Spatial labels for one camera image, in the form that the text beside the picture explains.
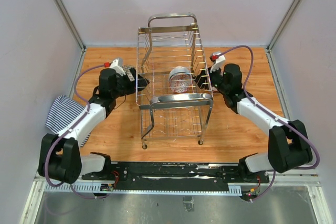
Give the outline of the brown diamond pattern bowl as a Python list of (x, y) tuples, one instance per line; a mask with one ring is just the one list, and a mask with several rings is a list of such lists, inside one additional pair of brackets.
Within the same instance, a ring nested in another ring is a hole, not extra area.
[(122, 68), (123, 68), (123, 71), (125, 72), (125, 74), (128, 76), (129, 80), (131, 82), (135, 81), (136, 77), (133, 74), (133, 72), (135, 71), (134, 66), (132, 66), (132, 65), (123, 65)]

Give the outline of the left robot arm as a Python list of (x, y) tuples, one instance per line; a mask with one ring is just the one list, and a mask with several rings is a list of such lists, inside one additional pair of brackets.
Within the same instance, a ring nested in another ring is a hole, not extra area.
[(93, 129), (115, 109), (119, 97), (144, 90), (147, 78), (134, 68), (126, 74), (121, 67), (111, 68), (109, 63), (99, 65), (99, 84), (83, 111), (56, 134), (46, 134), (41, 141), (38, 173), (51, 187), (73, 184), (80, 176), (95, 173), (100, 179), (112, 175), (109, 155), (92, 152), (82, 156), (79, 147)]

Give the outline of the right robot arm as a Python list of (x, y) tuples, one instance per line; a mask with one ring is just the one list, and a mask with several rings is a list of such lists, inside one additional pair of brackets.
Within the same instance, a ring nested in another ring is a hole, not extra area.
[[(206, 83), (206, 73), (209, 73), (210, 83)], [(302, 168), (313, 160), (305, 125), (300, 120), (283, 118), (259, 103), (244, 89), (239, 65), (229, 63), (223, 69), (203, 70), (194, 80), (200, 88), (216, 88), (228, 108), (252, 121), (268, 137), (267, 152), (239, 160), (238, 177), (242, 181), (250, 182), (258, 172), (284, 173)]]

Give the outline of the red geometric pattern bowl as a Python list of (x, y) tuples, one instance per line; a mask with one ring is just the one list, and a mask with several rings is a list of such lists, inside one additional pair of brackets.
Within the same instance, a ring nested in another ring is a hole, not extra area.
[(191, 86), (192, 80), (189, 74), (178, 73), (169, 78), (169, 87), (174, 93), (185, 93)]

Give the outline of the plain white bowl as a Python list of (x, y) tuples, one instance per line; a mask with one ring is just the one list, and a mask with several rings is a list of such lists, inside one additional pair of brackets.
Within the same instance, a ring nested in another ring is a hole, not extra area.
[(190, 70), (187, 67), (177, 66), (173, 68), (169, 73), (169, 79), (180, 74), (190, 74)]

